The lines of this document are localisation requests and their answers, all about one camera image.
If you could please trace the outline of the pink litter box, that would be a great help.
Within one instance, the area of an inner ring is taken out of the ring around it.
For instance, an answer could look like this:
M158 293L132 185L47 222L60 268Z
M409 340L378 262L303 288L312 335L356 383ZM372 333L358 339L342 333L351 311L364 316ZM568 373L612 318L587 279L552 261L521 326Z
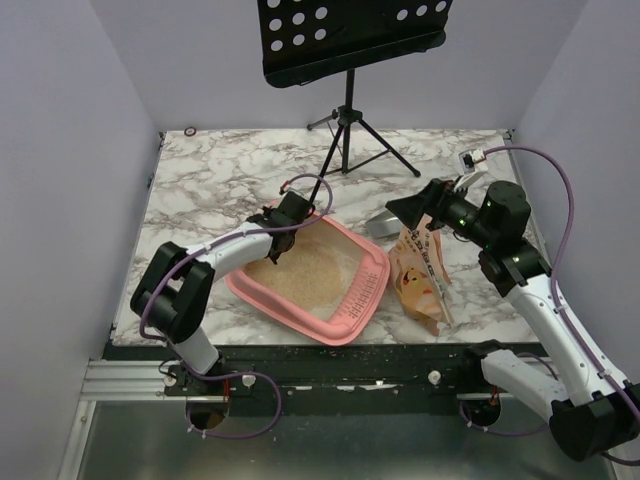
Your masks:
M298 231L276 263L254 261L225 277L237 297L329 346L351 343L372 319L391 267L372 241L329 216Z

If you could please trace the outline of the orange cat litter bag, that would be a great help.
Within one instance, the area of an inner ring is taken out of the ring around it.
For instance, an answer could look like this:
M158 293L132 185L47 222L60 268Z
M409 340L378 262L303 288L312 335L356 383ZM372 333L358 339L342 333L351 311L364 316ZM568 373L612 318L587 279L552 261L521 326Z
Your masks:
M429 221L425 215L416 230L402 228L388 252L390 282L405 314L438 337L442 329L451 326L443 316L433 275L450 278L444 267L440 231L429 230Z

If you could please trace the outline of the white bag sealing clip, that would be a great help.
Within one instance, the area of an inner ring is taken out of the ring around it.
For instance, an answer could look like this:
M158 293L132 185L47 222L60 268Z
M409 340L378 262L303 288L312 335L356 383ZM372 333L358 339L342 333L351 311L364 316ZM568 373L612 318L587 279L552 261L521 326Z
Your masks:
M446 323L449 326L452 326L454 324L454 319L451 314L451 310L449 306L450 295L448 293L448 288L451 282L447 276L441 277L441 276L438 276L437 274L434 274L433 283L434 283L435 290L437 292L437 297L439 299L439 303L443 311L443 316L446 320Z

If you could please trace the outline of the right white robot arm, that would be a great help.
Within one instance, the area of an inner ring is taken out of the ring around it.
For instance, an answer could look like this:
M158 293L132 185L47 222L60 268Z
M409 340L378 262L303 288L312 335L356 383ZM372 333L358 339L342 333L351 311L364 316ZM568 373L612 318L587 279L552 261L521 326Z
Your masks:
M435 179L419 193L387 202L414 229L450 228L480 249L485 278L524 318L552 360L552 378L491 340L469 350L474 374L521 401L549 426L560 449L583 461L636 439L639 387L597 347L552 281L553 271L524 237L530 205L516 183L492 183L476 206L453 181Z

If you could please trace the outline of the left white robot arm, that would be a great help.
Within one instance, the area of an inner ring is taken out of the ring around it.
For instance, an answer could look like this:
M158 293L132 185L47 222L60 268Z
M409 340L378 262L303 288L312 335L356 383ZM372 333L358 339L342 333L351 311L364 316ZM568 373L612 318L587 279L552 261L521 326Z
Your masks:
M132 294L131 310L143 328L162 334L191 371L215 371L221 356L201 327L213 285L251 262L276 262L293 247L299 226L313 211L309 200L290 191L276 207L265 207L209 244L191 249L162 244Z

